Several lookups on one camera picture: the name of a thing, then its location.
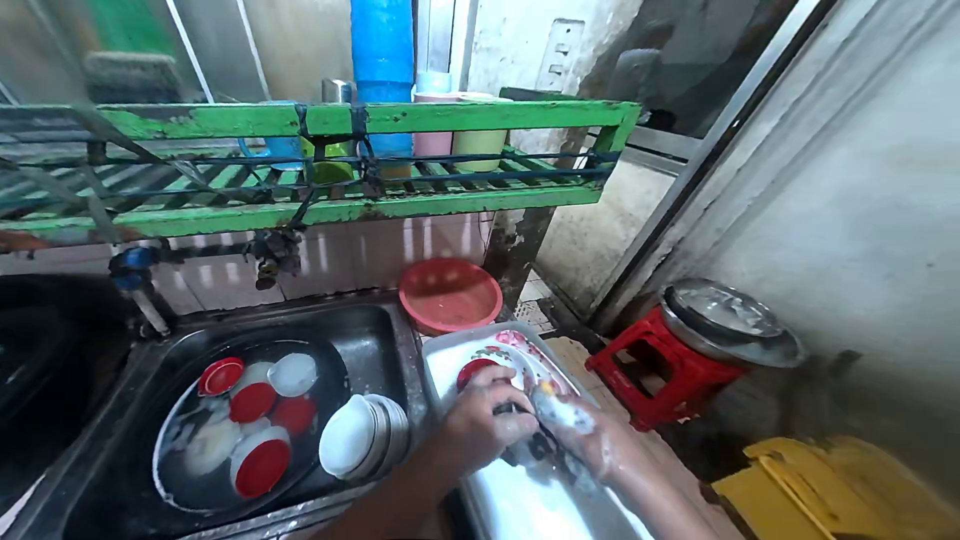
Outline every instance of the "sink basin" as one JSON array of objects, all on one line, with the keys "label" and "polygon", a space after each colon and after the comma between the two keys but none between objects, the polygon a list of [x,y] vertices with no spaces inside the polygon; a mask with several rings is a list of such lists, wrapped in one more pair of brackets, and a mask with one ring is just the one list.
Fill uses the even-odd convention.
[{"label": "sink basin", "polygon": [[265,504],[253,511],[213,516],[177,510],[154,488],[148,449],[162,422],[154,409],[177,373],[232,337],[290,325],[332,343],[347,367],[351,391],[396,401],[410,419],[412,444],[422,439],[428,407],[422,366],[416,334],[396,294],[203,314],[181,325],[177,335],[134,347],[110,403],[48,473],[10,531],[12,538],[178,538],[201,532],[203,538],[218,538],[241,530],[308,527],[343,511],[376,479],[344,482],[318,465],[290,489],[264,496]]}]

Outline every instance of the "dish rack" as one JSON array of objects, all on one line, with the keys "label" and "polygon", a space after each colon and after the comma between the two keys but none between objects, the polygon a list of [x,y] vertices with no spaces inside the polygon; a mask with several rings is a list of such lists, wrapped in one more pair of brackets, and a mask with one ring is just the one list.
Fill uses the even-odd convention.
[{"label": "dish rack", "polygon": [[[0,233],[36,247],[595,203],[639,106],[504,88],[529,101],[0,107]],[[585,152],[378,158],[369,135],[600,128]],[[301,136],[301,171],[237,137]],[[324,148],[356,144],[359,157]],[[500,159],[489,173],[456,163]],[[560,159],[574,165],[548,162]],[[401,165],[403,174],[388,177]],[[409,165],[406,174],[405,165]],[[339,167],[344,178],[325,171]]]}]

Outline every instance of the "pink plastic basin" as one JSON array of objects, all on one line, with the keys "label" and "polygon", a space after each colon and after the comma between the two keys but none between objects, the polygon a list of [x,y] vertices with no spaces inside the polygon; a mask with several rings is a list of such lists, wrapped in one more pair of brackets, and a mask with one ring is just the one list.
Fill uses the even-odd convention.
[{"label": "pink plastic basin", "polygon": [[503,306],[503,293],[476,264],[431,258],[403,273],[400,302],[420,331],[438,335],[489,324]]}]

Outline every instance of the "forearm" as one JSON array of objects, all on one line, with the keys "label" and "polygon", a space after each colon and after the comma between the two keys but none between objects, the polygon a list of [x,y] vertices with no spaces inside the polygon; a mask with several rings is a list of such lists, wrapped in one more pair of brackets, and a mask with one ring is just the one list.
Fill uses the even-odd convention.
[{"label": "forearm", "polygon": [[660,471],[620,467],[609,486],[657,540],[707,540],[716,533],[693,504]]},{"label": "forearm", "polygon": [[410,538],[458,481],[443,445],[432,436],[317,538]]}]

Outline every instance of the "pink cup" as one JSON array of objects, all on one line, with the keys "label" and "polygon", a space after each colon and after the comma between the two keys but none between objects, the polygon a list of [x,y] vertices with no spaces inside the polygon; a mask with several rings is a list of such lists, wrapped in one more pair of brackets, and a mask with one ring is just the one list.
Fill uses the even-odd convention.
[{"label": "pink cup", "polygon": [[[455,93],[417,92],[414,103],[453,103]],[[446,156],[453,145],[453,132],[414,134],[414,156]]]}]

